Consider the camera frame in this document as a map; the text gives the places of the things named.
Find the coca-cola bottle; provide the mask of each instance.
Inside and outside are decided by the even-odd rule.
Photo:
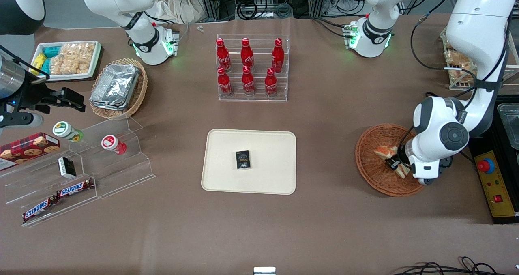
[[[243,89],[245,90],[246,96],[251,97],[256,93],[256,88],[254,88],[254,76],[252,76],[251,68],[249,66],[243,66],[241,82],[243,83]]]
[[[267,69],[267,77],[265,77],[265,93],[268,98],[274,98],[277,94],[278,79],[274,75],[274,69]]]
[[[222,38],[217,39],[217,57],[220,66],[222,66],[226,72],[229,72],[231,68],[229,50],[225,47]]]
[[[254,53],[249,46],[249,39],[241,39],[241,63],[243,66],[248,66],[251,71],[254,70]]]
[[[225,73],[225,69],[222,66],[218,68],[218,86],[224,96],[230,96],[232,94],[229,76]]]
[[[274,40],[274,50],[272,50],[272,68],[274,72],[280,73],[283,69],[283,61],[285,59],[285,51],[283,51],[283,40],[277,38]]]

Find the brown tabletop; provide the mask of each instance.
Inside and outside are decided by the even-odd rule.
[[[415,35],[417,53],[432,66],[442,64],[436,39],[448,16],[431,16]],[[407,198],[378,193],[356,169],[354,147],[365,129],[407,127],[424,92],[454,94],[446,89],[446,72],[413,59],[415,22],[416,16],[402,16],[391,45],[375,59],[346,51],[341,38],[311,20],[234,20],[202,24],[204,33],[192,25],[177,57],[145,66],[150,86],[134,118],[144,127],[138,135],[157,177],[32,228],[21,227],[18,207],[0,204],[0,273],[250,274],[255,266],[276,266],[281,275],[374,275],[431,260],[458,267],[460,255],[517,272],[519,226],[491,225],[478,175],[463,157]],[[214,60],[219,33],[289,34],[289,101],[221,103]],[[36,35],[37,43],[74,40],[100,41],[102,67],[135,58],[121,28],[44,28]],[[67,86],[88,101],[91,85],[50,87]],[[52,108],[39,130],[50,132],[63,118],[78,128],[103,121],[90,108],[84,114]],[[293,132],[296,191],[203,190],[206,135],[215,128]],[[6,129],[1,144],[34,132]]]

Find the red button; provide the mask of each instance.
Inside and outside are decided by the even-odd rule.
[[[485,173],[490,170],[490,164],[486,160],[482,160],[478,162],[478,170]]]
[[[501,197],[501,195],[495,195],[495,196],[493,197],[493,201],[494,201],[495,203],[501,203],[501,202],[503,201],[503,197]]]

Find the red emergency stop button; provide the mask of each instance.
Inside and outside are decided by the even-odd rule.
[[[494,201],[495,203],[501,203],[501,202],[503,201],[503,197],[501,197],[501,195],[495,195],[495,196],[493,197],[493,201]]]
[[[495,165],[491,159],[483,159],[478,162],[478,170],[486,174],[491,174],[495,170]]]

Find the wicker basket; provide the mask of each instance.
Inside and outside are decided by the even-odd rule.
[[[399,125],[376,125],[361,135],[355,147],[355,161],[362,177],[379,192],[393,197],[414,195],[423,189],[423,185],[411,173],[402,179],[375,153],[375,149],[381,145],[398,146],[406,131]],[[410,132],[404,142],[414,136],[416,134]]]
[[[136,61],[134,59],[119,59],[115,60],[112,63],[108,64],[103,68],[103,70],[98,74],[96,81],[94,82],[92,92],[96,89],[96,86],[99,83],[99,79],[101,78],[101,75],[105,71],[106,67],[108,67],[111,64],[122,64],[122,65],[134,65],[135,67],[139,68],[140,74],[139,78],[137,79],[137,85],[135,86],[135,90],[133,91],[132,98],[130,100],[130,105],[128,105],[128,109],[125,111],[115,111],[115,110],[108,110],[108,109],[101,109],[100,107],[94,106],[92,103],[90,103],[90,106],[92,107],[92,110],[94,113],[96,113],[97,116],[104,117],[104,118],[115,118],[117,116],[120,116],[122,114],[126,114],[128,116],[131,116],[137,112],[139,107],[142,104],[142,101],[144,101],[144,95],[146,94],[146,89],[148,88],[148,76],[146,75],[146,71],[144,70],[144,67],[142,64],[139,63],[139,61]]]

